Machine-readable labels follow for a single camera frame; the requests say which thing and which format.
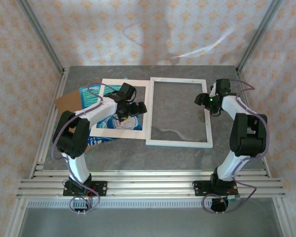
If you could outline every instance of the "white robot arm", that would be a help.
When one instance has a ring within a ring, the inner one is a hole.
[[[56,144],[57,150],[61,152],[63,157],[66,157],[65,160],[68,162],[71,170],[69,180],[65,183],[65,190],[70,189],[70,191],[64,191],[64,196],[66,196],[66,193],[69,193],[69,196],[86,195],[88,190],[78,182],[89,188],[94,186],[84,158],[84,151],[88,144],[89,129],[111,115],[116,115],[117,118],[115,119],[124,121],[128,117],[146,113],[147,109],[143,102],[138,104],[133,102],[135,97],[136,89],[124,83],[119,91],[104,95],[102,101],[98,101],[92,106],[74,113],[70,111],[62,113],[53,136],[53,142],[55,142],[56,137],[65,124],[73,117],[80,115],[69,123]]]
[[[237,184],[233,177],[249,161],[248,157],[253,158],[264,152],[266,129],[263,122],[254,115],[256,113],[249,110],[240,97],[230,91],[228,79],[217,80],[211,86],[211,90],[210,94],[199,94],[194,102],[197,105],[203,105],[215,117],[224,110],[234,120],[229,140],[230,152],[224,162],[215,169],[210,181],[194,181],[193,186],[197,196],[207,194],[229,196],[231,193],[237,195]],[[265,115],[259,115],[259,117],[267,122]],[[225,209],[225,205],[212,208],[217,212]]]

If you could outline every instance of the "wall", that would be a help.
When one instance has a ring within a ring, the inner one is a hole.
[[[283,1],[243,75],[256,88],[251,106],[268,116],[269,165],[284,180],[296,221],[296,0]]]
[[[15,0],[0,0],[0,236],[28,178],[59,74]]]
[[[29,2],[67,67],[235,65],[271,0]],[[220,37],[224,39],[214,47]],[[199,53],[178,57],[198,49]]]

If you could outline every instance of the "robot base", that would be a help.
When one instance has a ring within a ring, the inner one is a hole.
[[[92,181],[91,175],[87,179],[87,181],[84,182],[84,185],[94,189],[99,196],[105,197],[107,195],[107,189],[108,189],[108,183],[107,181]],[[94,193],[91,191],[81,187],[77,182],[72,180],[69,177],[69,180],[65,182],[64,184],[64,192],[63,196],[65,197],[76,197],[76,196],[95,196]]]
[[[219,196],[238,196],[238,188],[235,181],[223,181],[218,178],[217,168],[211,175],[211,180],[196,180],[192,183],[195,196],[217,194]]]

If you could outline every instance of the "blue poster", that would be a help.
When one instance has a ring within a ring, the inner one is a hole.
[[[115,90],[120,89],[120,85],[110,85],[113,87]],[[99,94],[100,93],[100,84],[95,84],[90,87],[90,90],[93,93]],[[112,89],[105,87],[104,89],[104,94],[112,92]],[[81,87],[80,88],[80,97],[81,97],[81,103],[82,103],[82,108],[85,109],[89,107],[90,105],[93,105],[94,103],[98,102],[98,98],[94,95],[92,95],[88,91],[88,87]],[[129,130],[142,130],[143,127],[140,123],[139,117],[129,117],[123,122],[120,122],[116,119],[114,119],[112,116],[108,116],[102,121],[99,121],[97,123],[98,128],[110,128],[110,129],[129,129]],[[110,137],[91,137],[89,136],[89,141],[88,141],[88,146],[100,144],[103,142],[107,141],[112,141],[117,138],[110,138]]]

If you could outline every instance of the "marble surface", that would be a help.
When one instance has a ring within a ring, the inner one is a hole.
[[[149,80],[150,77],[205,79],[207,90],[210,91],[210,86],[217,79],[237,79],[237,74],[233,66],[74,66],[70,67],[64,94],[96,79]],[[205,124],[202,121],[202,109],[194,104],[194,98],[198,93],[201,93],[201,87],[181,84],[179,85],[180,90],[178,90],[178,85],[165,83],[161,85],[165,90],[162,90],[162,87],[158,87],[156,90],[154,99],[163,100],[163,105],[166,107],[161,109],[161,104],[156,103],[155,106],[159,112],[153,118],[152,135],[158,139],[180,140],[183,137],[184,139],[204,140],[206,135],[204,134]],[[231,82],[231,88],[235,92],[241,90],[240,84],[237,82]],[[173,95],[174,91],[178,91],[179,95]],[[174,109],[181,109],[183,112],[176,113]],[[187,126],[190,121],[195,121],[195,123]],[[175,127],[176,123],[181,124],[181,127]],[[146,146],[145,140],[117,139],[100,144],[85,152],[86,163],[89,170],[92,171],[213,170],[224,161],[229,152],[232,119],[226,112],[222,112],[222,115],[217,118],[211,117],[211,125],[214,144],[212,149]],[[50,143],[44,170],[65,170],[64,161],[51,159],[51,145]],[[264,166],[262,161],[252,161],[247,163],[244,168],[264,169]]]

